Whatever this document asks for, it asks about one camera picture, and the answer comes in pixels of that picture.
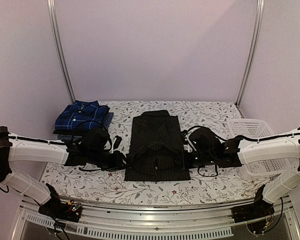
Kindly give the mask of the aluminium frame post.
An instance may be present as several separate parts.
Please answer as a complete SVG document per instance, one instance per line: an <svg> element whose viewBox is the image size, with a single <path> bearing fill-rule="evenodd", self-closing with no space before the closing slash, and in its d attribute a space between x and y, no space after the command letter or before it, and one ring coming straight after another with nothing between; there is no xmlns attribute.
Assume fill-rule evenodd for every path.
<svg viewBox="0 0 300 240"><path fill-rule="evenodd" d="M73 86L71 83L69 71L67 68L66 58L64 55L64 51L63 51L61 35L60 35L59 26L58 26L56 5L55 5L54 0L47 0L47 10L48 10L48 14L49 14L52 36L54 39L56 53L57 53L58 61L60 64L62 76L64 79L65 88L68 93L70 102L74 103L76 100L76 97L75 97L75 92L74 92L74 89L73 89Z"/></svg>
<svg viewBox="0 0 300 240"><path fill-rule="evenodd" d="M255 12L255 18L254 18L254 24L253 24L253 30L252 30L252 36L248 51L248 56L245 64L245 68L243 71L243 76L241 80L241 84L239 87L238 95L235 101L235 105L239 109L243 103L244 95L246 92L246 88L248 85L248 81L251 75L251 70L254 63L255 54L258 47L258 41L260 37L260 32L262 28L262 22L263 22L263 15L264 15L264 9L265 9L265 0L258 0L256 5L256 12Z"/></svg>

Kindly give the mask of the left aluminium frame post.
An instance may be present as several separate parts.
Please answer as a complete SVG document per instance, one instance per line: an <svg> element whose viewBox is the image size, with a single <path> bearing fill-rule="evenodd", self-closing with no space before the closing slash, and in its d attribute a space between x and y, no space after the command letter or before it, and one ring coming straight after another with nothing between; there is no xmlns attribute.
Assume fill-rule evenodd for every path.
<svg viewBox="0 0 300 240"><path fill-rule="evenodd" d="M75 97L75 92L74 92L74 89L73 89L73 86L71 83L69 71L67 68L66 58L64 55L64 51L63 51L61 35L60 35L59 26L58 26L56 5L55 5L54 0L47 0L47 10L48 10L48 14L49 14L52 36L54 39L56 53L57 53L58 61L60 64L62 76L64 79L65 88L68 93L70 102L74 103L76 100L76 97Z"/></svg>

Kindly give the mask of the floral white tablecloth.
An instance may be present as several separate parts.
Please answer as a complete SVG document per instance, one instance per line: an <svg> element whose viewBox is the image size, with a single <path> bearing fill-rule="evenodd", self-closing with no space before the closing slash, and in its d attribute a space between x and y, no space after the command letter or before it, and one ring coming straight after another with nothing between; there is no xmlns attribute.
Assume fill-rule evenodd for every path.
<svg viewBox="0 0 300 240"><path fill-rule="evenodd" d="M241 114L232 102L201 101L107 101L114 114L109 126L112 137L120 136L119 150L127 154L132 121L143 112L166 110L179 119L180 128L210 128L220 137L229 136L227 123ZM61 197L85 202L124 205L185 206L252 199L268 178L246 180L238 168L191 169L188 181L125 181L124 171L84 172L77 167L48 163L40 181L53 186Z"/></svg>

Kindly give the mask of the blue plaid folded shirt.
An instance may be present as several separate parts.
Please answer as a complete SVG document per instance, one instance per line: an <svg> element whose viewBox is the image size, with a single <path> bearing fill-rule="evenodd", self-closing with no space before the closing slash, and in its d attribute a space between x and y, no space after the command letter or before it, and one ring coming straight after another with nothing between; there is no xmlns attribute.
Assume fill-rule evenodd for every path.
<svg viewBox="0 0 300 240"><path fill-rule="evenodd" d="M96 101L79 101L68 105L57 117L54 124L56 131L88 131L92 128L108 129L114 114L107 105Z"/></svg>

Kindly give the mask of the right aluminium frame post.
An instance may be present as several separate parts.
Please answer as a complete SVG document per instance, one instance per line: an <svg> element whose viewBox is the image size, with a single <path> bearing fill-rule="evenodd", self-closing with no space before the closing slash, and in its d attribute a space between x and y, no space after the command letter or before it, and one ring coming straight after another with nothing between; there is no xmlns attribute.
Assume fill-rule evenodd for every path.
<svg viewBox="0 0 300 240"><path fill-rule="evenodd" d="M244 95L246 92L246 88L248 85L248 81L251 75L251 70L254 63L255 54L258 47L258 41L260 37L260 32L262 28L262 22L263 22L263 15L264 15L264 9L265 9L265 0L258 0L256 5L256 12L255 12L255 18L254 18L254 24L253 24L253 30L252 30L252 36L248 51L248 56L245 64L245 68L243 71L243 76L241 80L241 84L239 87L238 95L235 101L235 105L239 109L243 103Z"/></svg>

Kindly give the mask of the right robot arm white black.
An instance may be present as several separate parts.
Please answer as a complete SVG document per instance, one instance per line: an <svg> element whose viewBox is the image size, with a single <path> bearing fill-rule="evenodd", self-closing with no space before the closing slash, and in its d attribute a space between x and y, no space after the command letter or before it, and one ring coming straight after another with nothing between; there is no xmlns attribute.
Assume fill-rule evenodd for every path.
<svg viewBox="0 0 300 240"><path fill-rule="evenodd" d="M263 138L237 135L226 140L201 125L195 125L182 134L194 147L191 165L195 168L207 165L234 168L259 161L298 160L275 180L257 190L254 203L248 208L252 218L259 218L268 210L268 205L300 185L300 126L288 133Z"/></svg>

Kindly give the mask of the black pinstriped long sleeve shirt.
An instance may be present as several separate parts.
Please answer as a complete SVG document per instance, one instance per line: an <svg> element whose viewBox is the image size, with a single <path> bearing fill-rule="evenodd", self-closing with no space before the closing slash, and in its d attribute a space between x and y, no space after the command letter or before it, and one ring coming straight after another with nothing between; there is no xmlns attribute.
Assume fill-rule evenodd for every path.
<svg viewBox="0 0 300 240"><path fill-rule="evenodd" d="M146 111L132 120L126 182L189 181L177 116Z"/></svg>

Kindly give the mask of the aluminium front rail frame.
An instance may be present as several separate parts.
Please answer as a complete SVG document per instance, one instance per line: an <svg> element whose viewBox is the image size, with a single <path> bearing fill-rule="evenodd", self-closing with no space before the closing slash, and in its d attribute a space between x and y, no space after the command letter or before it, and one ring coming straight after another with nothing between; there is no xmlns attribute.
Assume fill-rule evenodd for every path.
<svg viewBox="0 0 300 240"><path fill-rule="evenodd" d="M300 240L300 224L293 204L284 196L274 205L269 231L256 234L251 225L261 218L235 222L232 208L250 200L225 203L143 206L84 202L78 222L64 229L38 212L28 197L21 201L14 240Z"/></svg>

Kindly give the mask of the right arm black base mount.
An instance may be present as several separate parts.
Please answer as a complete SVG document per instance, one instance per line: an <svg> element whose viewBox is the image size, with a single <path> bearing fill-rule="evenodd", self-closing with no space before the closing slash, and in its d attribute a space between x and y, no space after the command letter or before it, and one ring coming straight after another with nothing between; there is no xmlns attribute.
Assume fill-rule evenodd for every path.
<svg viewBox="0 0 300 240"><path fill-rule="evenodd" d="M250 204L239 205L231 208L232 218L235 223L246 222L263 217L270 217L270 220L262 220L259 222L249 223L248 230L255 235L264 234L270 225L270 221L275 213L274 204L263 200L263 190L265 184L256 192L254 200Z"/></svg>

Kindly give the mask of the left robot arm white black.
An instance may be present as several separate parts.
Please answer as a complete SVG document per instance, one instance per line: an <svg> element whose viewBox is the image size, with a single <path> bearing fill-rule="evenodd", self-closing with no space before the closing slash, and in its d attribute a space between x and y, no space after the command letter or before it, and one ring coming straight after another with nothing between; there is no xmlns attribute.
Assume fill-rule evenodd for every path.
<svg viewBox="0 0 300 240"><path fill-rule="evenodd" d="M29 138L10 133L0 126L0 184L26 195L53 216L64 213L64 205L53 187L22 175L11 166L12 162L30 161L55 163L68 167L94 165L98 169L114 172L126 168L126 157L118 151L107 130L92 128L84 136L68 142Z"/></svg>

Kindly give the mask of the white plastic laundry basket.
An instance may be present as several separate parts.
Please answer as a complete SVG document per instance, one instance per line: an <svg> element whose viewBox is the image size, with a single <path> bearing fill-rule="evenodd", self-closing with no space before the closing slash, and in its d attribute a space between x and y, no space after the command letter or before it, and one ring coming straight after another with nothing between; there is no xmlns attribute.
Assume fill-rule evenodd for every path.
<svg viewBox="0 0 300 240"><path fill-rule="evenodd" d="M244 136L239 143L240 174L245 180L269 178L290 167L290 159L283 157L284 137L269 139L274 132L263 120L237 118L227 122L229 138Z"/></svg>

